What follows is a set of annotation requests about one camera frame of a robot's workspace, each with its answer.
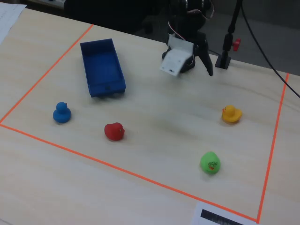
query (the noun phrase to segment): white paper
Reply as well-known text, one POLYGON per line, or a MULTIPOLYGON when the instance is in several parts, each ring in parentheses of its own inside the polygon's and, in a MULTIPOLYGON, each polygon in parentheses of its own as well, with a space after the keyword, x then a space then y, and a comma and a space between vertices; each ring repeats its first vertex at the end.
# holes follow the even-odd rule
POLYGON ((26 5, 0 3, 0 44, 26 5))
POLYGON ((204 219, 203 217, 201 217, 202 210, 207 210, 209 212, 217 214, 226 219, 232 220, 236 223, 240 223, 242 225, 257 225, 257 223, 255 223, 254 221, 248 220, 244 217, 240 217, 236 214, 222 210, 218 207, 209 205, 204 202, 198 202, 195 212, 194 212, 194 217, 193 217, 191 225, 219 225, 219 224, 230 225, 230 223, 216 223, 216 222, 212 222, 210 220, 204 219))

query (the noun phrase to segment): orange tape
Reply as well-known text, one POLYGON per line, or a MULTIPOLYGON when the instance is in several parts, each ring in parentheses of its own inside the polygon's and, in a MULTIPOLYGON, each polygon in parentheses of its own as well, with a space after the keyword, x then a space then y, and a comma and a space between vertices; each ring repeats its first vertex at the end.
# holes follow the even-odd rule
MULTIPOLYGON (((289 79, 289 74, 286 74, 285 81, 287 82, 288 79, 289 79)), ((274 147, 275 147, 275 141, 276 141, 279 119, 280 119, 280 114, 281 114, 281 108, 282 108, 283 100, 285 98, 285 89, 286 89, 286 85, 283 86, 283 90, 282 90, 282 94, 281 94, 280 104, 279 104, 275 128, 274 128, 273 140, 272 140, 272 145, 271 145, 271 151, 270 151, 270 155, 269 155, 268 167, 267 167, 266 177, 264 179, 264 184, 263 184, 263 189, 262 189, 262 197, 261 197, 261 201, 260 201, 259 208, 258 208, 256 223, 259 223, 259 221, 261 219, 262 210, 263 210, 263 201, 264 201, 266 191, 267 191, 267 185, 268 185, 271 163, 272 163, 272 158, 273 158, 273 153, 274 153, 274 147)))
MULTIPOLYGON (((221 205, 218 205, 216 203, 213 203, 213 202, 210 202, 208 200, 205 200, 205 199, 202 199, 202 198, 199 198, 195 195, 191 195, 189 193, 186 193, 184 191, 180 191, 178 189, 175 189, 173 187, 170 187, 168 185, 165 185, 165 184, 162 184, 162 183, 159 183, 157 181, 154 181, 154 180, 151 180, 149 178, 146 178, 144 176, 141 176, 137 173, 134 173, 134 172, 131 172, 131 171, 128 171, 126 169, 123 169, 121 167, 118 167, 116 165, 113 165, 113 164, 110 164, 110 163, 107 163, 105 161, 102 161, 100 159, 96 159, 94 157, 91 157, 91 156, 88 156, 88 155, 85 155, 83 153, 80 153, 78 151, 74 151, 74 150, 71 150, 71 149, 68 149, 66 147, 63 147, 63 146, 60 146, 58 144, 55 144, 55 143, 52 143, 52 142, 49 142, 49 141, 46 141, 44 139, 41 139, 39 137, 36 137, 36 136, 33 136, 33 135, 30 135, 30 134, 27 134, 23 131, 20 131, 20 130, 17 130, 15 128, 12 128, 12 127, 8 127, 6 125, 3 125, 2 122, 5 120, 5 118, 24 100, 24 98, 26 98, 26 96, 42 81, 42 79, 47 76, 49 74, 49 72, 61 61, 61 59, 90 31, 90 29, 93 27, 93 24, 67 49, 67 51, 47 70, 47 72, 25 93, 25 95, 4 115, 4 117, 0 120, 0 127, 3 127, 3 128, 6 128, 6 129, 9 129, 9 130, 12 130, 12 131, 15 131, 15 132, 18 132, 22 135, 25 135, 25 136, 28 136, 28 137, 31 137, 33 139, 36 139, 38 141, 41 141, 41 142, 44 142, 46 144, 49 144, 49 145, 52 145, 54 147, 57 147, 57 148, 60 148, 62 150, 65 150, 65 151, 68 151, 68 152, 71 152, 71 153, 74 153, 76 155, 79 155, 81 157, 84 157, 84 158, 87 158, 87 159, 90 159, 90 160, 93 160, 95 162, 98 162, 98 163, 101 163, 103 165, 106 165, 106 166, 109 166, 111 168, 114 168, 114 169, 117 169, 119 171, 122 171, 124 173, 127 173, 127 174, 130 174, 132 176, 135 176, 135 177, 138 177, 142 180, 145 180, 145 181, 148 181, 150 183, 153 183, 153 184, 156 184, 158 186, 161 186, 163 188, 166 188, 166 189, 169 189, 171 191, 174 191, 174 192, 177 192, 179 194, 182 194, 182 195, 185 195, 185 196, 188 196, 190 198, 193 198, 193 199, 196 199, 198 201, 201 201, 201 202, 204 202, 204 203, 207 203, 207 204, 210 204, 210 205, 213 205, 215 207, 218 207, 220 209, 223 209, 223 210, 226 210, 228 212, 231 212, 231 213, 234 213, 238 216, 241 216, 243 218, 246 218, 246 219, 249 219, 251 221, 254 221, 256 223, 259 223, 260 222, 260 218, 261 218, 261 213, 262 213, 262 209, 263 209, 263 202, 264 202, 264 198, 265 198, 265 194, 266 194, 266 189, 267 189, 267 184, 268 184, 268 179, 269 179, 269 174, 270 174, 270 168, 271 168, 271 162, 272 162, 272 157, 273 157, 273 152, 274 152, 274 147, 275 147, 275 140, 276 140, 276 135, 277 135, 277 130, 278 130, 278 125, 279 125, 279 118, 280 118, 280 114, 281 114, 281 108, 282 108, 282 104, 283 104, 283 100, 284 100, 284 96, 285 96, 285 89, 286 89, 286 85, 284 85, 283 87, 283 90, 282 90, 282 95, 281 95, 281 100, 280 100, 280 104, 279 104, 279 108, 278 108, 278 113, 277 113, 277 119, 276 119, 276 123, 275 123, 275 128, 274 128, 274 134, 273 134, 273 139, 272 139, 272 145, 271 145, 271 150, 270 150, 270 155, 269 155, 269 161, 268 161, 268 167, 267 167, 267 172, 266 172, 266 176, 265 176, 265 180, 264 180, 264 185, 263 185, 263 190, 262 190, 262 196, 261 196, 261 200, 260 200, 260 205, 259 205, 259 210, 258 210, 258 214, 257 214, 257 218, 252 218, 252 217, 249 217, 245 214, 242 214, 240 212, 237 212, 237 211, 234 211, 234 210, 231 210, 227 207, 224 207, 224 206, 221 206, 221 205)), ((288 77, 289 77, 289 74, 286 74, 286 77, 285 77, 285 81, 287 82, 288 81, 288 77)))
POLYGON ((39 80, 25 93, 25 95, 4 115, 0 120, 0 124, 5 120, 5 118, 23 101, 24 98, 40 83, 45 76, 60 62, 60 60, 90 31, 93 24, 66 50, 66 52, 47 70, 47 72, 39 78, 39 80))
POLYGON ((245 214, 242 214, 242 213, 240 213, 240 212, 231 210, 231 209, 229 209, 229 208, 226 208, 226 207, 221 206, 221 205, 218 205, 218 204, 216 204, 216 203, 213 203, 213 202, 207 201, 207 200, 205 200, 205 199, 199 198, 199 197, 197 197, 197 196, 195 196, 195 195, 191 195, 191 194, 186 193, 186 192, 184 192, 184 191, 180 191, 180 190, 175 189, 175 188, 173 188, 173 187, 170 187, 170 186, 167 186, 167 185, 165 185, 165 184, 159 183, 159 182, 157 182, 157 181, 151 180, 151 179, 149 179, 149 178, 147 178, 147 177, 141 176, 141 175, 139 175, 139 174, 137 174, 137 173, 134 173, 134 172, 131 172, 131 171, 129 171, 129 170, 123 169, 123 168, 121 168, 121 167, 118 167, 118 166, 116 166, 116 165, 107 163, 107 162, 105 162, 105 161, 102 161, 102 160, 100 160, 100 159, 94 158, 94 157, 92 157, 92 156, 88 156, 88 155, 85 155, 85 154, 83 154, 83 153, 81 153, 81 152, 78 152, 78 151, 74 151, 74 150, 68 149, 68 148, 66 148, 66 147, 60 146, 60 145, 58 145, 58 144, 55 144, 55 143, 52 143, 52 142, 49 142, 49 141, 46 141, 46 140, 44 140, 44 139, 42 139, 42 138, 39 138, 39 137, 30 135, 30 134, 27 134, 27 133, 25 133, 25 132, 23 132, 23 131, 21 131, 21 130, 14 129, 14 128, 12 128, 12 127, 8 127, 8 126, 3 125, 3 124, 0 124, 0 127, 3 127, 3 128, 6 128, 6 129, 9 129, 9 130, 18 132, 18 133, 20 133, 20 134, 22 134, 22 135, 26 135, 26 136, 28 136, 28 137, 31 137, 31 138, 36 139, 36 140, 38 140, 38 141, 41 141, 41 142, 44 142, 44 143, 46 143, 46 144, 52 145, 52 146, 54 146, 54 147, 60 148, 60 149, 62 149, 62 150, 65 150, 65 151, 74 153, 74 154, 76 154, 76 155, 79 155, 79 156, 81 156, 81 157, 84 157, 84 158, 93 160, 93 161, 95 161, 95 162, 97 162, 97 163, 101 163, 101 164, 103 164, 103 165, 109 166, 109 167, 114 168, 114 169, 116 169, 116 170, 120 170, 120 171, 122 171, 122 172, 124 172, 124 173, 127 173, 127 174, 130 174, 130 175, 132 175, 132 176, 138 177, 138 178, 140 178, 140 179, 142 179, 142 180, 145 180, 145 181, 148 181, 148 182, 150 182, 150 183, 152 183, 152 184, 156 184, 156 185, 158 185, 158 186, 161 186, 161 187, 163 187, 163 188, 166 188, 166 189, 169 189, 169 190, 171 190, 171 191, 177 192, 177 193, 179 193, 179 194, 182 194, 182 195, 188 196, 188 197, 190 197, 190 198, 194 198, 194 199, 196 199, 196 200, 199 200, 199 201, 201 201, 201 202, 204 202, 204 203, 207 203, 207 204, 216 206, 216 207, 218 207, 218 208, 220 208, 220 209, 223 209, 223 210, 226 210, 226 211, 228 211, 228 212, 234 213, 234 214, 236 214, 236 215, 238 215, 238 216, 244 217, 244 218, 249 219, 249 220, 252 220, 252 221, 254 221, 254 222, 256 221, 256 219, 254 219, 254 218, 252 218, 252 217, 249 217, 249 216, 247 216, 247 215, 245 215, 245 214))

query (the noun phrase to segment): sheet of paper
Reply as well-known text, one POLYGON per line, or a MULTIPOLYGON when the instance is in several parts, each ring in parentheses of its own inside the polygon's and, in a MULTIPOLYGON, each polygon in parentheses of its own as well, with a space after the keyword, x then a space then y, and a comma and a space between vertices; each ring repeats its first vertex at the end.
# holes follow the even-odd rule
POLYGON ((204 202, 198 202, 191 225, 257 225, 257 223, 204 202))
POLYGON ((0 3, 0 44, 26 5, 0 3))

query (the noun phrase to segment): red clamp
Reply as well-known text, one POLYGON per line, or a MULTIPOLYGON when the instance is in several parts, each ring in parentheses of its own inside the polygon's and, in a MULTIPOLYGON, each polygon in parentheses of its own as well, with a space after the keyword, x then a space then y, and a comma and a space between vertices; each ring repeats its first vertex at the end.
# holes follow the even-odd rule
POLYGON ((234 50, 235 52, 239 49, 240 42, 241 42, 241 39, 240 39, 240 38, 236 39, 236 41, 233 42, 232 45, 233 45, 233 50, 234 50))

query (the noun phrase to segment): blue plastic box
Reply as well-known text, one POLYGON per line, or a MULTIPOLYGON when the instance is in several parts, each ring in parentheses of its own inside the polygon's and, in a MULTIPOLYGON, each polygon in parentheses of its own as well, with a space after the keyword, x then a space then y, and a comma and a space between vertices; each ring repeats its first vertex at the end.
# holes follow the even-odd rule
POLYGON ((126 85, 112 39, 80 43, 92 97, 125 91, 126 85))

